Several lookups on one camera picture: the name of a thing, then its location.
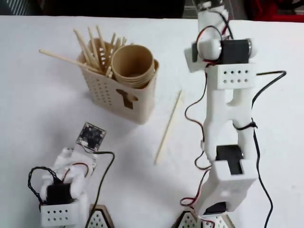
stack of paper cups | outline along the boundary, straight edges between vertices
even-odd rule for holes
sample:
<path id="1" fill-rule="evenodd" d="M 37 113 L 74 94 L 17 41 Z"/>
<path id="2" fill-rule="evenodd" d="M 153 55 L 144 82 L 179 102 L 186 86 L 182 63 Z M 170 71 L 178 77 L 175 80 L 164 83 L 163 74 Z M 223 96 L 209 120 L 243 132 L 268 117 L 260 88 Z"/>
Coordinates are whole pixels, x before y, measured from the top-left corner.
<path id="1" fill-rule="evenodd" d="M 155 74 L 151 51 L 141 45 L 127 45 L 112 57 L 115 79 L 130 88 L 144 88 Z"/>

white table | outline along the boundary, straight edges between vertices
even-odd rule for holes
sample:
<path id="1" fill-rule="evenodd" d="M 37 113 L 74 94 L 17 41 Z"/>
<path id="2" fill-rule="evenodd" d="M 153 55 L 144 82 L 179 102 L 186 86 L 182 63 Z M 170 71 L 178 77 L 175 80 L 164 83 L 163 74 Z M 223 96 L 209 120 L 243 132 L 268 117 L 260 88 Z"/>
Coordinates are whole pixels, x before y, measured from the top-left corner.
<path id="1" fill-rule="evenodd" d="M 75 59 L 80 49 L 72 29 L 78 28 L 88 40 L 86 27 L 96 24 L 106 40 L 113 32 L 126 36 L 128 43 L 147 46 L 160 62 L 156 107 L 145 125 L 94 105 L 78 67 L 38 53 L 43 48 Z M 275 206 L 268 227 L 297 227 L 304 206 L 304 24 L 232 21 L 231 26 L 236 38 L 255 38 L 259 72 L 288 73 L 258 99 L 254 119 L 259 127 L 261 175 Z M 101 149 L 116 153 L 99 200 L 116 227 L 170 227 L 182 211 L 179 200 L 195 194 L 202 176 L 193 164 L 200 154 L 200 129 L 183 117 L 204 84 L 202 72 L 188 72 L 183 54 L 196 38 L 197 21 L 1 16 L 0 31 L 1 227 L 39 227 L 38 200 L 27 188 L 28 172 L 37 165 L 51 166 L 63 147 L 74 145 L 86 121 L 108 131 Z M 273 77 L 259 77 L 256 89 Z M 180 89 L 181 105 L 161 163 L 154 166 Z M 203 121 L 205 108 L 204 101 L 190 115 Z M 219 143 L 235 143 L 236 138 L 227 124 Z M 88 188 L 91 202 L 109 160 L 106 156 L 98 160 Z M 40 175 L 33 176 L 37 190 Z M 269 202 L 256 181 L 230 216 L 237 228 L 260 228 L 268 210 Z"/>

red wire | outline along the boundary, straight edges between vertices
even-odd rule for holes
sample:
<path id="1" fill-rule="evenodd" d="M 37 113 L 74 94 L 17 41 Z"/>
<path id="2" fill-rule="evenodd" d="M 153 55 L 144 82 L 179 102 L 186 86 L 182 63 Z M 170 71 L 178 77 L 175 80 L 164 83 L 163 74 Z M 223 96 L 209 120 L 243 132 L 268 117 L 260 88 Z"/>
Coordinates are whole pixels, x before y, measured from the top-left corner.
<path id="1" fill-rule="evenodd" d="M 189 207 L 189 206 L 191 207 L 193 204 L 196 203 L 196 201 L 197 201 L 198 198 L 200 197 L 200 189 L 201 189 L 201 186 L 202 186 L 202 184 L 203 184 L 204 178 L 205 178 L 205 176 L 206 176 L 206 174 L 207 174 L 208 171 L 210 171 L 210 170 L 206 170 L 206 171 L 204 172 L 204 175 L 203 175 L 203 177 L 201 178 L 201 180 L 200 180 L 200 182 L 199 182 L 199 189 L 198 189 L 198 191 L 197 191 L 195 197 L 194 197 L 194 198 L 193 198 L 193 197 L 184 197 L 184 198 L 182 198 L 182 199 L 180 200 L 180 205 L 182 205 L 182 206 L 184 206 L 184 207 Z M 192 202 L 186 204 L 186 203 L 183 203 L 184 200 L 191 200 Z"/>
<path id="2" fill-rule="evenodd" d="M 199 34 L 198 34 L 198 36 L 197 36 L 197 38 L 196 38 L 196 43 L 197 43 L 197 44 L 198 44 L 198 41 L 199 41 L 200 37 L 203 35 L 204 31 L 205 31 L 206 29 L 209 29 L 209 28 L 214 28 L 215 30 L 218 31 L 218 29 L 217 29 L 215 26 L 213 26 L 213 25 L 206 26 L 205 28 L 203 28 L 203 29 L 199 32 Z M 204 62 L 215 65 L 215 61 L 208 60 L 208 59 L 204 59 L 203 56 L 200 56 L 200 53 L 199 53 L 199 52 L 198 52 L 198 54 L 199 54 L 199 57 L 200 57 Z"/>
<path id="3" fill-rule="evenodd" d="M 209 222 L 209 223 L 213 224 L 212 228 L 215 228 L 215 222 L 210 221 L 210 220 L 204 220 L 204 219 L 201 219 L 201 220 L 203 220 L 204 222 Z"/>

wooden chopstick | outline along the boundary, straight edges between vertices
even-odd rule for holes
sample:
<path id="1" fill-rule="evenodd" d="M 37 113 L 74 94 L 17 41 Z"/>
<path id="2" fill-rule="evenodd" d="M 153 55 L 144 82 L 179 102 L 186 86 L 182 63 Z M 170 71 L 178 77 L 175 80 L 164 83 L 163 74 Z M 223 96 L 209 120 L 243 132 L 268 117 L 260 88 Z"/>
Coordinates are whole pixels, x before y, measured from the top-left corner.
<path id="1" fill-rule="evenodd" d="M 97 29 L 97 33 L 98 33 L 98 36 L 99 36 L 99 39 L 100 39 L 100 45 L 103 48 L 104 53 L 106 53 L 105 42 L 104 42 L 103 36 L 101 34 L 101 31 L 100 31 L 100 28 L 99 28 L 98 25 L 96 25 L 96 29 Z"/>
<path id="2" fill-rule="evenodd" d="M 82 45 L 84 50 L 86 51 L 86 53 L 88 55 L 88 58 L 90 59 L 90 62 L 92 63 L 92 66 L 97 68 L 97 69 L 100 69 L 99 64 L 97 63 L 97 61 L 91 55 L 91 52 L 88 49 L 88 47 L 86 46 L 86 43 L 85 43 L 83 37 L 81 36 L 81 34 L 76 29 L 73 29 L 73 31 L 75 32 L 80 45 Z"/>
<path id="3" fill-rule="evenodd" d="M 159 162 L 159 157 L 160 157 L 160 154 L 161 154 L 161 151 L 162 151 L 162 147 L 163 147 L 163 145 L 164 145 L 164 143 L 165 143 L 165 141 L 166 141 L 167 133 L 168 133 L 168 130 L 169 130 L 170 125 L 171 125 L 171 123 L 172 123 L 172 119 L 173 119 L 173 116 L 174 116 L 176 107 L 178 106 L 178 103 L 180 102 L 181 93 L 182 93 L 182 90 L 179 91 L 179 95 L 178 95 L 178 97 L 177 97 L 177 100 L 176 100 L 175 105 L 174 105 L 174 108 L 173 108 L 173 110 L 172 110 L 170 119 L 169 119 L 169 121 L 168 121 L 166 130 L 165 130 L 165 134 L 163 135 L 162 140 L 161 140 L 161 144 L 160 144 L 160 146 L 159 146 L 159 148 L 158 148 L 158 151 L 157 151 L 157 154 L 156 154 L 156 157 L 155 157 L 155 160 L 154 160 L 154 165 L 157 165 L 158 162 Z"/>
<path id="4" fill-rule="evenodd" d="M 86 64 L 83 64 L 83 63 L 80 63 L 80 62 L 77 62 L 77 61 L 68 59 L 68 58 L 66 58 L 66 57 L 63 57 L 63 56 L 60 56 L 60 55 L 57 55 L 57 54 L 53 54 L 53 53 L 51 53 L 51 52 L 49 52 L 49 51 L 40 49 L 39 52 L 40 52 L 41 54 L 44 54 L 44 55 L 47 55 L 47 56 L 51 56 L 51 57 L 54 57 L 54 58 L 58 58 L 58 59 L 61 59 L 61 60 L 63 60 L 63 61 L 66 61 L 66 62 L 69 62 L 69 63 L 72 63 L 72 64 L 76 64 L 76 65 L 78 65 L 78 66 L 80 66 L 80 67 L 82 67 L 82 68 L 91 70 L 91 71 L 93 71 L 93 72 L 95 72 L 95 73 L 98 73 L 98 74 L 101 73 L 99 70 L 97 70 L 97 69 L 95 69 L 95 68 L 93 68 L 93 67 L 91 67 L 91 66 L 89 66 L 89 65 L 86 65 Z"/>
<path id="5" fill-rule="evenodd" d="M 89 32 L 89 36 L 90 36 L 90 39 L 91 39 L 91 44 L 92 44 L 92 49 L 93 49 L 93 54 L 94 54 L 95 60 L 97 62 L 99 62 L 99 58 L 98 58 L 98 54 L 97 54 L 97 50 L 96 50 L 96 45 L 95 45 L 95 40 L 94 40 L 92 31 L 91 31 L 90 27 L 87 27 L 87 30 Z"/>

cable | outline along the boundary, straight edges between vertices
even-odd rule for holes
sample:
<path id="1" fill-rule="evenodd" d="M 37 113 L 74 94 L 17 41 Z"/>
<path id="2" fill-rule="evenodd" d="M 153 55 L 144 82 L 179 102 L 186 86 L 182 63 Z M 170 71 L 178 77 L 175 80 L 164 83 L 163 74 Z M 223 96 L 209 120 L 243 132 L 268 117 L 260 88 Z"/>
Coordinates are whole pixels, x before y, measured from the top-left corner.
<path id="1" fill-rule="evenodd" d="M 83 162 L 76 162 L 76 163 L 72 164 L 72 166 L 73 166 L 73 165 L 84 165 L 84 166 L 86 166 L 86 175 L 85 175 L 85 178 L 87 177 L 87 175 L 88 175 L 88 173 L 89 173 L 89 166 L 88 166 L 87 164 L 85 164 L 85 163 L 83 163 Z M 71 171 L 71 169 L 68 168 L 68 170 L 66 171 L 65 175 L 64 175 L 63 178 L 62 178 L 62 182 L 65 181 L 65 179 L 66 179 L 66 177 L 67 177 L 67 173 L 70 172 L 70 171 Z"/>
<path id="2" fill-rule="evenodd" d="M 180 200 L 180 205 L 183 206 L 183 207 L 191 207 L 193 204 L 196 203 L 196 201 L 198 200 L 198 198 L 200 197 L 200 189 L 201 189 L 201 186 L 203 184 L 203 181 L 204 181 L 204 178 L 207 174 L 207 172 L 209 172 L 210 170 L 206 170 L 204 172 L 204 175 L 203 177 L 201 178 L 200 182 L 199 182 L 199 189 L 196 193 L 196 196 L 195 197 L 184 197 Z M 191 200 L 191 203 L 183 203 L 184 200 Z"/>
<path id="3" fill-rule="evenodd" d="M 196 49 L 197 49 L 197 52 L 198 52 L 199 57 L 200 57 L 204 62 L 206 62 L 206 63 L 211 63 L 211 64 L 215 64 L 215 61 L 205 59 L 205 58 L 200 54 L 200 49 L 199 49 L 199 39 L 200 39 L 200 37 L 203 35 L 204 31 L 206 31 L 206 29 L 209 29 L 209 28 L 215 29 L 215 30 L 218 32 L 220 39 L 223 40 L 222 34 L 221 34 L 221 32 L 218 30 L 218 28 L 215 27 L 215 26 L 213 26 L 213 25 L 209 25 L 209 26 L 206 26 L 205 28 L 203 28 L 203 29 L 199 32 L 198 36 L 196 37 Z"/>
<path id="4" fill-rule="evenodd" d="M 201 219 L 201 220 L 203 220 L 204 222 L 209 222 L 209 223 L 211 223 L 211 224 L 212 224 L 212 228 L 215 228 L 215 222 L 210 221 L 210 220 L 205 220 L 205 219 Z"/>
<path id="5" fill-rule="evenodd" d="M 109 165 L 107 166 L 107 168 L 105 169 L 104 174 L 103 174 L 103 176 L 102 176 L 102 178 L 101 178 L 101 181 L 100 181 L 100 183 L 99 183 L 99 187 L 98 187 L 98 191 L 97 191 L 95 203 L 94 203 L 94 205 L 93 205 L 93 207 L 92 207 L 92 209 L 91 209 L 89 218 L 87 219 L 86 224 L 85 224 L 85 228 L 88 228 L 89 223 L 90 223 L 90 220 L 91 220 L 91 217 L 93 216 L 94 211 L 95 211 L 95 208 L 96 208 L 96 205 L 97 205 L 97 203 L 98 203 L 98 199 L 99 199 L 99 195 L 100 195 L 101 186 L 102 186 L 102 184 L 103 184 L 103 182 L 104 182 L 104 179 L 105 179 L 106 174 L 108 173 L 108 171 L 109 171 L 109 169 L 110 169 L 110 167 L 111 167 L 111 165 L 112 165 L 112 163 L 113 163 L 113 161 L 114 161 L 114 159 L 115 159 L 115 154 L 114 154 L 113 152 L 111 152 L 111 151 L 104 151 L 104 152 L 88 152 L 88 151 L 86 150 L 86 148 L 85 148 L 83 145 L 82 145 L 82 148 L 83 148 L 83 149 L 85 150 L 85 152 L 87 152 L 87 153 L 92 153 L 92 154 L 110 154 L 110 155 L 112 155 L 112 160 L 111 160 L 111 162 L 109 163 Z"/>
<path id="6" fill-rule="evenodd" d="M 254 98 L 252 99 L 252 108 L 253 108 L 253 105 L 255 103 L 255 101 L 258 99 L 258 97 L 262 94 L 262 92 L 264 92 L 267 88 L 269 88 L 271 85 L 273 85 L 275 82 L 277 82 L 278 80 L 280 80 L 282 77 L 284 77 L 286 75 L 286 71 L 272 71 L 272 72 L 265 72 L 265 73 L 259 73 L 257 74 L 258 76 L 260 75 L 271 75 L 271 74 L 280 74 L 278 77 L 276 77 L 274 80 L 272 80 L 271 82 L 269 82 L 266 86 L 264 86 L 262 89 L 260 89 L 257 94 L 254 96 Z M 270 203 L 270 210 L 269 210 L 269 213 L 267 215 L 267 218 L 266 218 L 266 221 L 265 221 L 265 225 L 264 225 L 264 228 L 267 227 L 267 224 L 269 222 L 269 219 L 270 219 L 270 216 L 271 216 L 271 213 L 273 211 L 273 208 L 274 208 L 274 205 L 273 205 L 273 202 L 271 200 L 271 197 L 268 193 L 268 191 L 266 190 L 263 182 L 262 182 L 262 179 L 261 179 L 261 175 L 260 175 L 260 168 L 259 168 L 259 164 L 260 164 L 260 157 L 261 157 L 261 153 L 260 153 L 260 148 L 259 148 L 259 145 L 258 145 L 258 142 L 257 142 L 257 137 L 256 137 L 256 131 L 253 130 L 253 139 L 255 141 L 255 146 L 256 146 L 256 153 L 257 153 L 257 159 L 256 159 L 256 169 L 257 169 L 257 173 L 258 173 L 258 179 L 260 181 L 260 184 L 269 200 L 269 203 Z"/>
<path id="7" fill-rule="evenodd" d="M 224 16 L 222 13 L 217 12 L 217 11 L 209 10 L 209 12 L 211 12 L 211 13 L 217 13 L 217 14 L 220 15 L 220 17 L 223 19 L 225 25 L 226 25 L 227 28 L 228 28 L 228 31 L 229 31 L 229 34 L 230 34 L 231 39 L 234 39 L 233 34 L 232 34 L 232 31 L 231 31 L 231 28 L 230 28 L 230 26 L 229 26 L 229 22 L 226 20 L 225 16 Z"/>
<path id="8" fill-rule="evenodd" d="M 205 152 L 205 151 L 202 151 L 202 153 L 200 154 L 200 156 L 197 157 L 197 158 L 194 160 L 194 165 L 195 165 L 195 167 L 198 168 L 199 170 L 207 170 L 207 169 L 209 169 L 209 168 L 212 167 L 212 165 L 207 166 L 207 167 L 200 167 L 200 166 L 197 164 L 198 160 L 203 156 L 204 152 Z"/>
<path id="9" fill-rule="evenodd" d="M 53 170 L 51 170 L 50 168 L 45 167 L 45 166 L 36 166 L 36 167 L 34 167 L 34 168 L 32 168 L 30 170 L 29 175 L 28 175 L 28 188 L 38 198 L 38 200 L 39 200 L 39 208 L 40 208 L 40 206 L 44 203 L 44 201 L 40 197 L 40 194 L 34 190 L 34 188 L 32 187 L 32 183 L 31 183 L 32 175 L 33 175 L 33 172 L 35 170 L 46 170 L 46 171 L 48 171 L 52 175 L 52 177 L 53 177 L 54 184 L 62 183 L 62 180 L 57 177 L 56 173 Z"/>
<path id="10" fill-rule="evenodd" d="M 257 76 L 261 76 L 261 75 L 273 75 L 273 74 L 281 74 L 281 75 L 279 75 L 278 77 L 276 77 L 274 80 L 272 80 L 271 82 L 269 82 L 266 86 L 264 86 L 263 88 L 260 89 L 260 91 L 257 92 L 257 94 L 252 99 L 252 106 L 251 106 L 251 108 L 253 108 L 253 104 L 255 103 L 256 99 L 261 95 L 262 92 L 264 92 L 272 84 L 274 84 L 275 82 L 277 82 L 278 80 L 280 80 L 282 77 L 284 77 L 287 73 L 286 73 L 286 71 L 279 70 L 279 71 L 271 71 L 271 72 L 259 73 L 259 74 L 257 74 Z"/>

